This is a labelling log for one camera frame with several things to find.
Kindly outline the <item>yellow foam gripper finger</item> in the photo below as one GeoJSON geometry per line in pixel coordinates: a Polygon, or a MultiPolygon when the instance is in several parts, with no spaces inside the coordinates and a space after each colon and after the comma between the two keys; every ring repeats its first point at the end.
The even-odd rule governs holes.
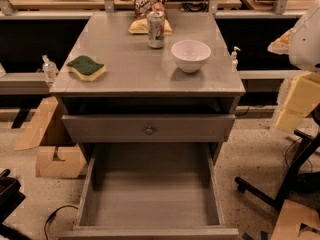
{"type": "Polygon", "coordinates": [[[280,86],[277,103],[273,127],[292,133],[320,104],[320,75],[309,72],[285,79],[280,86]]]}
{"type": "Polygon", "coordinates": [[[271,42],[267,48],[267,51],[277,55],[288,55],[292,35],[293,29],[289,29],[279,38],[271,42]]]}

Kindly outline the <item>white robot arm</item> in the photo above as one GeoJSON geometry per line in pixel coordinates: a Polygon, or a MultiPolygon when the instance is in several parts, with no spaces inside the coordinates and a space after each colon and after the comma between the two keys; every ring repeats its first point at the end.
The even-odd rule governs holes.
{"type": "Polygon", "coordinates": [[[320,104],[320,0],[316,0],[293,28],[272,42],[268,50],[287,54],[289,62],[303,71],[286,78],[279,89],[273,128],[293,132],[320,104]]]}

